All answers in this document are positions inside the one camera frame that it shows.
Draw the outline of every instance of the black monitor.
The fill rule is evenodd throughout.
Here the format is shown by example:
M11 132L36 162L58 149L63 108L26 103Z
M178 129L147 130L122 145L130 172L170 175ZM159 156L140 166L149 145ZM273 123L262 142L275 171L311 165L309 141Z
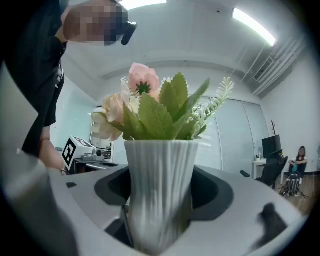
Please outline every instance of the black monitor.
M263 157L268 158L271 153L281 150L280 135L264 138L262 140Z

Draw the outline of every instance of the black hair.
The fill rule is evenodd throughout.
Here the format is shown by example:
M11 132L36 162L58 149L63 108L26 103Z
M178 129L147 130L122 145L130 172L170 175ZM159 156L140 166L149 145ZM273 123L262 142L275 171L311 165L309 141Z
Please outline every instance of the black hair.
M302 150L302 149L304 149L304 155L299 155L299 152L300 152L300 150ZM302 157L302 161L303 160L305 160L305 156L306 156L306 148L305 148L305 146L301 146L300 148L299 148L299 151L298 151L298 155L296 156L296 161L299 161L299 157Z

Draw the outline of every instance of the white vase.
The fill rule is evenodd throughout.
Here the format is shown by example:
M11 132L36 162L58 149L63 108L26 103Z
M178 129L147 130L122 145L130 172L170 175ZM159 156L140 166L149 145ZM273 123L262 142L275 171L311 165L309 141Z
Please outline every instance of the white vase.
M188 227L190 183L199 144L135 140L124 145L131 176L128 221L134 248L158 255Z

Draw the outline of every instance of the black chair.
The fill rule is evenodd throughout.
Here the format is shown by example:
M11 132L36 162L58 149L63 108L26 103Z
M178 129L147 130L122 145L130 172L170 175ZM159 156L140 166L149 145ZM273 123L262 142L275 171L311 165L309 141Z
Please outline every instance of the black chair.
M255 180L262 182L269 187L272 186L272 188L275 189L276 180L286 166L287 161L288 157L283 158L282 150L270 154L266 159L266 164L264 165L261 178L256 178ZM246 178L250 177L250 175L244 170L241 170L240 173Z

